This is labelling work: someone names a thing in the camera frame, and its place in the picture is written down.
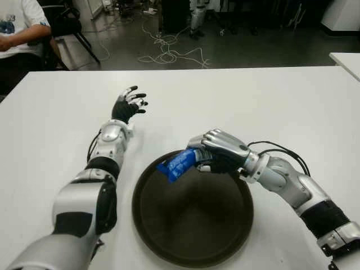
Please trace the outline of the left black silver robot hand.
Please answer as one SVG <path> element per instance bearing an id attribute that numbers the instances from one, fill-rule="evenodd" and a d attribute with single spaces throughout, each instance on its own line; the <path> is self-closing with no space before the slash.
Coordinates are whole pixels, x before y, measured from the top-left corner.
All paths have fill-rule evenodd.
<path id="1" fill-rule="evenodd" d="M 119 120 L 125 124 L 129 123 L 129 120 L 136 114 L 144 114 L 146 112 L 143 109 L 149 103 L 145 101 L 147 94 L 134 93 L 138 87 L 136 85 L 128 87 L 117 98 L 111 112 L 111 118 Z"/>

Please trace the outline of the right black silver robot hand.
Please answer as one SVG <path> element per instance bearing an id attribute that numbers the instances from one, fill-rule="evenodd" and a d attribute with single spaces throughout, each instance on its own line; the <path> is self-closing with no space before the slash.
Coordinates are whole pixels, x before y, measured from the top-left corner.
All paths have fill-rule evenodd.
<path id="1" fill-rule="evenodd" d="M 201 172 L 230 173 L 239 169 L 251 173 L 259 155 L 240 139 L 220 129 L 212 129 L 189 140 L 189 149 L 200 149 L 211 156 L 210 160 L 197 162 Z"/>

